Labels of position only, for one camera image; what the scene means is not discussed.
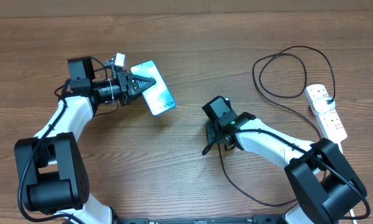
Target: white power strip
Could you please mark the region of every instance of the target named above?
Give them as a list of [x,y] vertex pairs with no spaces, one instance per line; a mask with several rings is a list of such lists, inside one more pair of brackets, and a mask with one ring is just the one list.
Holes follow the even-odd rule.
[[[305,96],[310,104],[310,108],[312,112],[314,112],[313,107],[313,100],[329,96],[329,93],[326,91],[324,85],[321,84],[314,84],[310,85],[305,88]],[[340,117],[337,114],[336,109],[320,113],[315,115],[316,120],[319,124],[319,127],[322,130],[323,136],[327,139],[332,140],[334,143],[338,144],[338,147],[343,153],[343,149],[341,148],[341,141],[347,138],[347,132],[344,129],[343,124],[341,123]],[[349,211],[351,217],[354,217],[354,211],[351,209]]]

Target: table surface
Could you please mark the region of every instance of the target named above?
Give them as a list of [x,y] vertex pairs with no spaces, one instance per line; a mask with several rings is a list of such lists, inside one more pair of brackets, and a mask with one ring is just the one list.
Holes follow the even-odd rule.
[[[57,109],[53,90],[69,77],[67,59],[93,55],[104,61],[116,52],[126,54],[128,68],[154,60],[177,107],[153,117],[140,98],[86,125],[78,145],[100,202],[124,218],[283,213],[290,206],[264,207],[234,189],[217,150],[201,155],[207,121],[201,107],[222,95],[237,113],[250,112],[281,132],[317,141],[306,122],[269,104],[252,83],[257,59],[292,45],[320,49],[333,65],[337,111],[348,133],[344,155],[372,208],[370,219],[359,223],[373,223],[373,11],[0,19],[0,223],[28,223],[16,204],[13,146],[42,129]],[[290,52],[305,62],[308,84],[322,83],[333,92],[318,53]],[[280,58],[263,82],[275,93],[296,94],[302,66]],[[275,100],[315,120],[304,95]],[[269,203],[294,198],[284,171],[257,154],[235,149],[224,152],[224,163],[235,184],[254,197]],[[364,207],[354,211],[362,214]]]

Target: smartphone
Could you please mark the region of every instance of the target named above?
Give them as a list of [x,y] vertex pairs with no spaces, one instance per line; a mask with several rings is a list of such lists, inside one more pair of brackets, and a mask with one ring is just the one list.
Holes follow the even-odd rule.
[[156,84],[142,93],[142,96],[144,96],[144,99],[148,104],[150,112],[154,116],[173,109],[176,106],[176,102],[170,93],[170,90],[167,88],[167,85],[164,82],[160,72],[157,70],[154,61],[150,60],[148,62],[133,66],[130,68],[130,71],[134,75],[154,78],[156,80]]

